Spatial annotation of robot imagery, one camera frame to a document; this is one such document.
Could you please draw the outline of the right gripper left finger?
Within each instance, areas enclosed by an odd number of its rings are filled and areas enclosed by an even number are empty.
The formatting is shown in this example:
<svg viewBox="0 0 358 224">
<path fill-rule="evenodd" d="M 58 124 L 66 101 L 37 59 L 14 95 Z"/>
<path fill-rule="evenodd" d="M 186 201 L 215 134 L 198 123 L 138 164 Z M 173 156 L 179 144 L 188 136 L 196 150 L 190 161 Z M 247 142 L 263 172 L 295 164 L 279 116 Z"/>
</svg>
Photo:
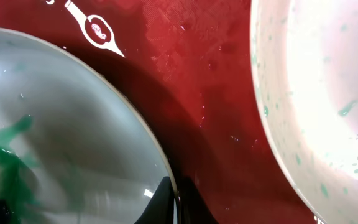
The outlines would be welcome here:
<svg viewBox="0 0 358 224">
<path fill-rule="evenodd" d="M 173 201 L 172 183 L 166 176 L 135 224 L 173 224 Z"/>
</svg>

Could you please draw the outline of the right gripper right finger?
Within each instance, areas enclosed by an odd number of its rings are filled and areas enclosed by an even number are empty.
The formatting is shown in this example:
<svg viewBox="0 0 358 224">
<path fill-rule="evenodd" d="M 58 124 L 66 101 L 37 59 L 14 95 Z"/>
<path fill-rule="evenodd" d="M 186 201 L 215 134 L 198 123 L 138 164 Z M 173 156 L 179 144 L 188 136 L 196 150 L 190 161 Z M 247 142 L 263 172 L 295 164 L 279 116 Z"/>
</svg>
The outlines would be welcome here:
<svg viewBox="0 0 358 224">
<path fill-rule="evenodd" d="M 189 177 L 181 182 L 179 196 L 182 224 L 218 224 Z"/>
</svg>

